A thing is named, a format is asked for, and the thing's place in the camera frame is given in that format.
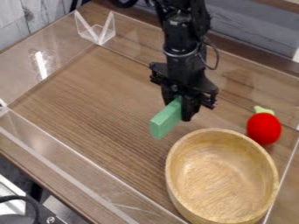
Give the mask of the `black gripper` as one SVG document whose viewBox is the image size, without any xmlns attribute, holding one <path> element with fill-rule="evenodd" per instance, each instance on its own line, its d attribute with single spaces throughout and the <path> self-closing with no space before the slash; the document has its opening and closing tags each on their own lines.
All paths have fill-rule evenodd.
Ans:
<svg viewBox="0 0 299 224">
<path fill-rule="evenodd" d="M 218 67 L 207 65 L 207 50 L 171 52 L 163 50 L 166 62 L 151 62 L 150 80 L 162 87 L 163 102 L 169 105 L 182 97 L 182 120 L 189 122 L 201 106 L 215 108 L 219 88 L 206 75 L 206 70 Z"/>
</svg>

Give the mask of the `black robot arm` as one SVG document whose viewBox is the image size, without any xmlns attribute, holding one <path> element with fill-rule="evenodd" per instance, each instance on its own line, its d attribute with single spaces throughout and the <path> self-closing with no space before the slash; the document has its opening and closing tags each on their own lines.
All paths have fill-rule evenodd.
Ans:
<svg viewBox="0 0 299 224">
<path fill-rule="evenodd" d="M 162 87 L 163 102 L 182 99 L 182 120 L 189 122 L 202 107 L 215 108 L 218 86 L 206 71 L 211 14 L 205 0 L 145 0 L 154 7 L 163 29 L 166 62 L 153 62 L 150 80 Z"/>
</svg>

